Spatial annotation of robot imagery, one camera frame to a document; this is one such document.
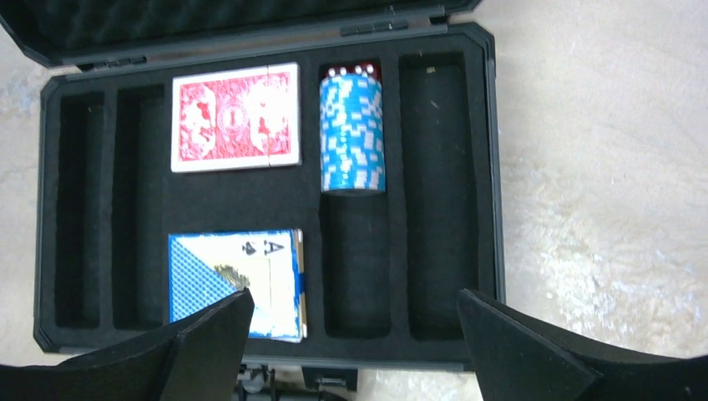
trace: concrete floor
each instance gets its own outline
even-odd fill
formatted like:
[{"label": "concrete floor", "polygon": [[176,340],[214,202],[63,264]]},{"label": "concrete floor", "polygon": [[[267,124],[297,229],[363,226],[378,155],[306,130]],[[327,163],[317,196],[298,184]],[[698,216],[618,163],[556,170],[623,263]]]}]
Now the concrete floor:
[{"label": "concrete floor", "polygon": [[[497,38],[508,304],[622,347],[708,353],[708,3],[485,0]],[[0,363],[32,339],[38,93],[0,34]],[[363,372],[362,400],[481,399],[474,375]]]}]

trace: poker case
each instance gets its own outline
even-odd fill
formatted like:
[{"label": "poker case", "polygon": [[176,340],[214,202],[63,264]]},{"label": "poker case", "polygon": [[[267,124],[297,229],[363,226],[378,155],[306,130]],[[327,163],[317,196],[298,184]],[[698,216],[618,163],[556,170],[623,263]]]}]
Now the poker case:
[{"label": "poker case", "polygon": [[[473,369],[456,309],[504,300],[493,36],[449,25],[480,0],[16,0],[24,54],[81,73],[41,93],[34,337],[103,348],[168,323],[167,235],[301,228],[307,338],[245,363]],[[319,83],[382,71],[387,192],[320,191]],[[170,171],[172,79],[300,66],[302,164]]]}]

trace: stack of poker chips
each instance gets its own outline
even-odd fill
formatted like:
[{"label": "stack of poker chips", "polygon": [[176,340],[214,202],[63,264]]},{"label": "stack of poker chips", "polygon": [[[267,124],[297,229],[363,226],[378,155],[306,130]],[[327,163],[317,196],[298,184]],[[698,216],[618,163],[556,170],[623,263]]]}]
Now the stack of poker chips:
[{"label": "stack of poker chips", "polygon": [[330,69],[320,85],[322,192],[386,191],[382,86],[371,65]]}]

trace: empty slot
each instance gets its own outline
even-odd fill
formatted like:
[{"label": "empty slot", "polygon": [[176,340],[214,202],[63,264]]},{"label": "empty slot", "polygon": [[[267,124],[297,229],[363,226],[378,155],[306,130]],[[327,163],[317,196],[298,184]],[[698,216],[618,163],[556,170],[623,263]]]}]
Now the empty slot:
[{"label": "empty slot", "polygon": [[323,195],[320,222],[327,335],[386,336],[391,331],[386,196]]},{"label": "empty slot", "polygon": [[57,193],[56,323],[99,325],[99,187],[102,94],[61,102]]},{"label": "empty slot", "polygon": [[124,90],[118,96],[113,188],[113,317],[116,328],[162,324],[159,275],[166,240],[162,227],[162,174],[166,135],[161,125],[164,88]]},{"label": "empty slot", "polygon": [[478,281],[463,57],[414,55],[400,66],[409,326],[417,340],[459,339],[457,294]]}]

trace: spade symbol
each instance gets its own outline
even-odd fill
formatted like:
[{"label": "spade symbol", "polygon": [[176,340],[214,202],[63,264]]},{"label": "spade symbol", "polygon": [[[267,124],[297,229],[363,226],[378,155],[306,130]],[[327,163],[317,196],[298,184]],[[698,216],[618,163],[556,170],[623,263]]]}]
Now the spade symbol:
[{"label": "spade symbol", "polygon": [[284,248],[283,245],[278,245],[274,242],[270,242],[268,240],[263,241],[263,245],[265,245],[265,254],[268,255],[269,253],[273,253],[275,251],[279,251]]},{"label": "spade symbol", "polygon": [[243,250],[248,256],[255,253],[255,248],[250,244],[250,242],[246,242],[246,244],[241,247],[241,250]]}]

